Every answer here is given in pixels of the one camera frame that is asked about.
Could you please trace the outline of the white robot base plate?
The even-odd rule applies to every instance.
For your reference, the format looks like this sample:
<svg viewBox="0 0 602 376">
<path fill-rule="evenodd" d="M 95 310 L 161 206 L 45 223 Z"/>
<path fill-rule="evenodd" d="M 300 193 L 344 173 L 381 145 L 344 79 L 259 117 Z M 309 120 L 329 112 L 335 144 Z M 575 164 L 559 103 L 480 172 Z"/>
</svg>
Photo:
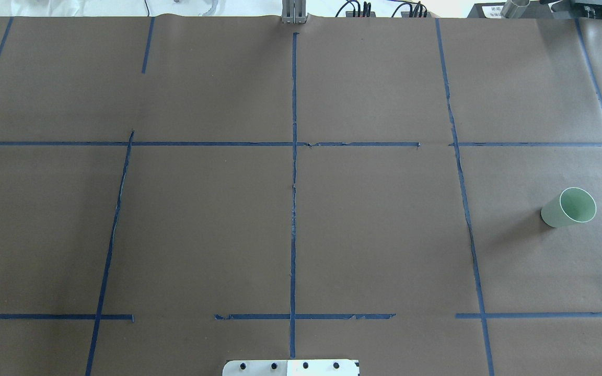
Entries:
<svg viewBox="0 0 602 376">
<path fill-rule="evenodd" d="M 278 359 L 228 361 L 222 375 L 360 375 L 351 359 Z"/>
</svg>

